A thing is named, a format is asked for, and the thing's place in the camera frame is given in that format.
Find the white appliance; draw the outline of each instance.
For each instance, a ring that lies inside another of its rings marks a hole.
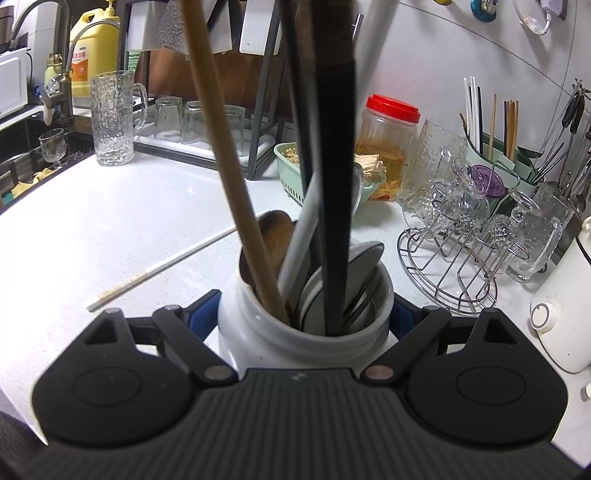
[[[531,301],[530,325],[552,360],[577,373],[591,363],[591,217]]]
[[[30,70],[26,48],[0,54],[0,119],[27,104],[27,74]]]

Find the yellow dish soap bottle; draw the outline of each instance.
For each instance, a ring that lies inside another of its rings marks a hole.
[[[70,32],[70,42],[89,23],[102,18],[119,22],[115,16],[113,0],[103,10],[95,8],[82,14]],[[90,78],[99,73],[112,72],[117,68],[119,29],[113,25],[99,24],[86,30],[74,48],[72,56],[72,97],[75,106],[90,106]]]

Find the orange label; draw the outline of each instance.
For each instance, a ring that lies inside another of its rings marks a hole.
[[[72,82],[88,81],[88,59],[72,63]]]

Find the textured glass cup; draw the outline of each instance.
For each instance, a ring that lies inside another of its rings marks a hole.
[[[47,163],[57,163],[66,155],[66,135],[63,128],[54,128],[39,137],[41,154]]]
[[[506,269],[507,275],[518,282],[529,280],[544,266],[574,215],[572,205],[545,183],[539,186],[534,202],[540,207],[542,215],[526,214],[523,220],[524,248],[528,259],[515,258]]]
[[[414,155],[404,164],[397,200],[400,205],[417,191],[425,189],[431,179],[452,180],[451,165],[444,152],[452,158],[466,158],[466,138],[458,137],[438,127],[429,119],[425,120],[421,134],[415,144]]]
[[[142,117],[135,129],[134,89],[142,101]],[[102,73],[90,79],[92,135],[100,165],[123,165],[134,157],[134,134],[144,126],[147,105],[146,89],[134,83],[132,70]]]

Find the metal screw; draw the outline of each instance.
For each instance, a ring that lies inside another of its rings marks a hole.
[[[394,370],[386,365],[371,365],[365,369],[365,376],[373,381],[386,381],[394,376]]]
[[[212,365],[203,371],[203,375],[208,380],[223,382],[234,374],[234,370],[226,365]]]

